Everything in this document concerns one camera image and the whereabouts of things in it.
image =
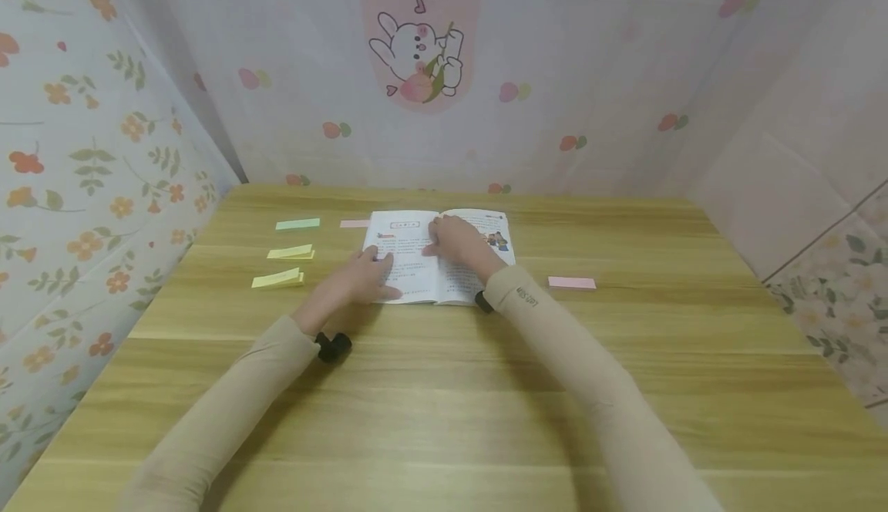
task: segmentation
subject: rabbit cartoon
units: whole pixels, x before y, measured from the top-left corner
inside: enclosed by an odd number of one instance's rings
[[[459,53],[463,47],[463,33],[458,29],[450,30],[438,38],[430,25],[414,25],[413,22],[398,22],[388,13],[380,13],[379,25],[383,27],[389,40],[370,39],[370,49],[392,69],[396,77],[405,81],[404,97],[408,97],[407,85],[411,79],[436,79],[443,75],[443,87],[440,90],[444,96],[454,96],[456,87],[463,77],[463,62],[459,60]],[[426,77],[426,67],[434,63],[431,77]],[[422,92],[422,97],[417,96],[415,101],[429,101],[427,93]]]

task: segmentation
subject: right hand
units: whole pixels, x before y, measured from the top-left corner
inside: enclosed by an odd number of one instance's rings
[[[505,267],[505,262],[494,253],[481,233],[460,217],[435,217],[429,224],[429,237],[432,243],[422,249],[422,255],[438,255],[465,265],[478,274],[482,283]]]

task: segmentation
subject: book illustration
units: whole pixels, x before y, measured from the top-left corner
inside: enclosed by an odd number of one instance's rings
[[[500,231],[487,235],[485,240],[487,241],[487,244],[492,245],[493,248],[496,248],[499,251],[509,250],[509,242],[503,237],[503,233]]]

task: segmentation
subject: book page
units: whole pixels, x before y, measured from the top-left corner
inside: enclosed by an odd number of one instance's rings
[[[490,244],[503,261],[508,265],[515,265],[512,234],[504,213],[484,209],[451,209],[444,212],[444,215],[456,215],[468,221],[478,229],[478,236]],[[438,268],[438,300],[441,302],[472,304],[475,295],[484,290],[484,286],[467,267],[439,260]]]
[[[432,211],[375,211],[370,214],[363,248],[375,244],[379,248],[380,260],[391,251],[394,262],[385,283],[404,294],[398,300],[386,303],[438,299],[438,258],[422,255],[422,249],[432,242],[429,222],[437,215]]]

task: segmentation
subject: pink fruit pattern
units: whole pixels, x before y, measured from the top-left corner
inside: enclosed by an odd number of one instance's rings
[[[349,138],[352,135],[352,128],[348,123],[335,124],[327,121],[321,127],[323,128],[324,136],[331,140],[339,138],[340,134],[343,138]]]
[[[737,11],[750,13],[759,2],[760,0],[723,0],[721,7],[718,8],[718,16],[727,18]]]
[[[577,138],[576,136],[565,136],[561,139],[561,144],[559,144],[559,150],[561,151],[571,151],[571,150],[582,150],[586,144],[589,143],[589,140],[586,139],[585,136],[580,136]]]
[[[237,74],[240,77],[240,84],[244,85],[247,90],[255,90],[259,87],[259,77],[250,69],[240,69]]]
[[[432,79],[417,72],[401,85],[401,97],[408,102],[424,103],[432,95]]]
[[[285,177],[287,184],[291,186],[308,186],[311,181],[304,174],[290,173]]]
[[[688,115],[678,116],[675,113],[669,113],[664,115],[664,118],[660,119],[660,125],[657,126],[657,130],[660,132],[666,132],[667,130],[681,130],[688,125],[688,121]]]
[[[512,185],[491,183],[487,186],[487,194],[508,194],[512,191]]]
[[[240,77],[240,84],[244,85],[247,90],[255,90],[259,86],[264,88],[272,86],[272,79],[263,69],[239,69],[237,75]]]
[[[520,86],[514,82],[503,82],[503,85],[500,87],[499,98],[503,103],[512,102],[515,99],[523,102],[528,97],[530,97],[530,84],[526,82],[522,82]]]

